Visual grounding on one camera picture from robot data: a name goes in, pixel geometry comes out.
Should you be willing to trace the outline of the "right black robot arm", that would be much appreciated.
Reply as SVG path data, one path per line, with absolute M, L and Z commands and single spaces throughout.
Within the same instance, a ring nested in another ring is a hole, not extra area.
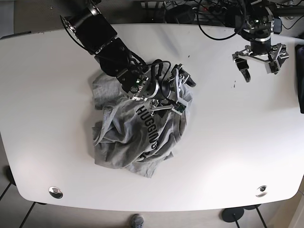
M 61 17 L 61 23 L 71 39 L 93 55 L 100 68 L 122 85 L 131 100 L 150 100 L 152 113 L 171 110 L 182 114 L 188 102 L 181 97 L 181 86 L 195 87 L 183 65 L 172 66 L 157 59 L 146 63 L 132 52 L 97 7 L 90 0 L 77 15 Z

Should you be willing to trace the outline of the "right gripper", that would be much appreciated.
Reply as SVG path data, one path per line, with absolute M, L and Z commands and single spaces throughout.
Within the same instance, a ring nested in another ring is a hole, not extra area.
M 162 75 L 162 70 L 163 63 L 152 64 L 151 82 L 148 86 L 148 98 L 152 100 L 150 102 L 151 112 L 172 111 L 176 101 L 182 98 L 180 95 L 181 85 L 196 86 L 190 74 L 183 69 L 183 64 L 174 66 L 169 79 L 166 79 L 165 75 Z

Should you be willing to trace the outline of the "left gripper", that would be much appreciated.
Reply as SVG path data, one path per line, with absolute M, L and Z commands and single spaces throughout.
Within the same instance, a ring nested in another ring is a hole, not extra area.
M 242 73 L 245 81 L 250 82 L 251 77 L 248 71 L 249 66 L 247 60 L 252 58 L 254 60 L 267 63 L 269 61 L 277 60 L 280 67 L 289 58 L 286 50 L 286 45 L 278 43 L 276 45 L 267 44 L 251 44 L 246 45 L 241 51 L 237 51 L 232 55 L 233 61 L 236 63 L 239 71 Z

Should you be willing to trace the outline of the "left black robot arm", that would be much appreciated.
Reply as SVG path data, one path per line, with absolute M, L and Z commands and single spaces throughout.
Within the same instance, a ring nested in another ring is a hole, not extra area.
M 285 44 L 271 44 L 272 34 L 280 34 L 283 26 L 276 9 L 276 4 L 268 0 L 252 0 L 246 4 L 247 17 L 238 34 L 250 44 L 235 52 L 232 58 L 247 83 L 251 80 L 248 59 L 264 63 L 267 73 L 277 74 L 289 58 Z

